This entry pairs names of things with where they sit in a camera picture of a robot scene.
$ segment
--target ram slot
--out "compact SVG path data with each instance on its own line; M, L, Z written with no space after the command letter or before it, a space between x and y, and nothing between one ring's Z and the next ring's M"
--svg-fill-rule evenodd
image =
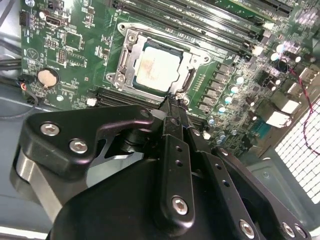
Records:
M258 18L262 22L275 23L276 20L272 19L269 15L266 15L265 11L259 9L258 7L244 2L242 0L234 1L234 0L206 0L209 5L216 6L218 8L224 9L228 12L233 13L234 15L238 15L243 19L254 19Z
M234 40L227 39L212 32L208 32L191 22L177 18L176 16L168 14L167 12L161 11L155 7L150 7L147 5L144 6L144 4L141 4L140 2L135 2L134 4L131 4L131 2L127 2L125 0L120 0L119 2L125 6L126 11L132 11L136 14L163 23L167 26L172 26L180 32L185 32L187 35L210 42L219 48L227 51L233 51L236 54L239 52L239 50L246 51L243 45L239 42L235 42Z
M239 43L243 43L244 40L250 42L252 41L252 38L248 36L248 31L243 32L239 29L236 29L233 26L227 25L225 21L218 18L215 20L210 20L202 14L185 9L180 5L173 4L171 1L151 0L148 2L148 4L155 6L158 9L169 11L173 15L179 16L185 20L197 24L198 26L202 26L207 31L218 31L219 34Z
M206 3L204 1L196 0L172 0L174 3L179 3L186 9L193 10L198 13L202 13L207 18L216 16L221 20L227 21L230 25L235 28L239 28L242 31L253 31L259 34L262 28L255 26L251 21L244 19L240 16L230 13L222 8Z

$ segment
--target black cable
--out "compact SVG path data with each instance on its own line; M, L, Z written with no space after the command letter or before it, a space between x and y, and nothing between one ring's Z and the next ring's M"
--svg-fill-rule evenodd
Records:
M9 42L6 42L5 40L0 38L0 46L4 47L5 49L9 50L10 52L21 55L22 49L16 45L13 45Z
M0 60L0 66L3 65L12 65L12 64L21 64L22 59L18 58L18 59L3 59Z
M2 15L0 16L0 28L4 24L6 18L9 15L14 4L15 4L15 0L10 0L9 3L7 4L7 6L5 7Z
M38 105L39 103L39 100L37 98L36 95L34 95L31 91L29 90L26 90L25 91L27 94L29 94L33 99L34 99L34 103L33 103L33 106L26 112L23 112L23 113L20 113L20 114L17 114L17 115L11 115L11 116L0 116L0 120L12 120L12 119L18 119L18 118L22 118L22 117L25 117L27 115L29 115L35 108L36 106Z
M0 65L0 71L11 71L11 70L21 70L21 65L19 64L7 65L7 66Z
M20 88L20 82L18 80L10 77L6 77L6 76L1 76L1 75L0 75L0 84Z

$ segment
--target integrated circuit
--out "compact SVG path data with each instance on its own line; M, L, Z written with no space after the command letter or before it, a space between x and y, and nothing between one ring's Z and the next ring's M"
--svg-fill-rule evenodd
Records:
M79 34L74 34L72 32L67 32L65 34L64 44L72 49L79 50L81 46L81 41L82 41L82 36Z
M228 66L225 64L220 64L217 68L220 72L224 73L224 74L231 74L234 71L234 68L232 66Z
M228 80L228 76L223 75L223 74L221 74L221 73L215 73L215 74L213 75L213 77L214 77L214 79L216 79L216 80L218 80L218 81L221 81L221 82L224 82L224 81Z

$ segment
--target chip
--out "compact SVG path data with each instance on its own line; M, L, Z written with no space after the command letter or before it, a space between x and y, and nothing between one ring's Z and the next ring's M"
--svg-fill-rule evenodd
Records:
M230 74L234 71L234 68L231 67L231 66L228 66L228 65L224 65L224 64L221 64L219 67L218 67L218 70L220 72L223 72L224 74Z
M180 57L170 52L146 47L142 56L137 60L136 82L139 85L167 92L172 82L178 80Z
M225 80L228 80L228 76L226 76L226 75L222 75L222 74L220 74L220 73L216 73L215 74L215 76L214 76L214 78L216 79L216 80L218 80L218 81L225 81Z

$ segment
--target silver screw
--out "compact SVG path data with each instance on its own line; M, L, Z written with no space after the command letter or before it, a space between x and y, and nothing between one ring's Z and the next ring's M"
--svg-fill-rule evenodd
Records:
M238 134L238 131L236 129L232 130L231 131L231 135L232 136L236 136Z
M84 154L88 150L87 144L82 140L72 140L69 147L76 154Z
M25 0L24 2L30 8L33 8L35 6L35 4L36 4L35 0Z
M60 133L60 129L57 125L52 123L45 123L40 127L41 132L47 136L56 136Z
M141 114L142 116L144 116L145 118L149 118L149 114L148 114L148 112L147 112L146 110L141 110L141 111L140 111L140 114Z
M117 78L118 82L121 82L121 83L122 83L125 79L126 79L126 78L125 78L125 76L123 76L123 75L119 75L118 78Z
M186 215L188 212L188 206L186 202L180 197L174 197L172 199L172 206L180 215Z
M220 151L223 153L223 155L228 156L228 152L223 148L220 148Z
M270 177L269 172L267 172L267 171L263 172L263 177L264 177L265 179L269 178L269 177Z
M240 220L239 222L240 228L242 232L249 238L254 239L255 238L255 232L252 229L252 227L247 223L245 220Z
M192 129L193 133L197 136L200 136L200 132L197 129Z
M292 230L292 228L286 224L285 222L282 223L282 226L284 228L284 231L292 238L294 238L296 235L295 235L295 232Z
M133 33L130 33L129 35L128 35L128 41L130 42L130 43L135 43L136 41L137 41L137 36L135 35L135 34L133 34Z
M300 235L303 237L303 238L307 238L307 234L305 233L305 231L302 230L301 227L299 227L298 225L294 225L295 226L295 229L297 230L298 233L300 233Z

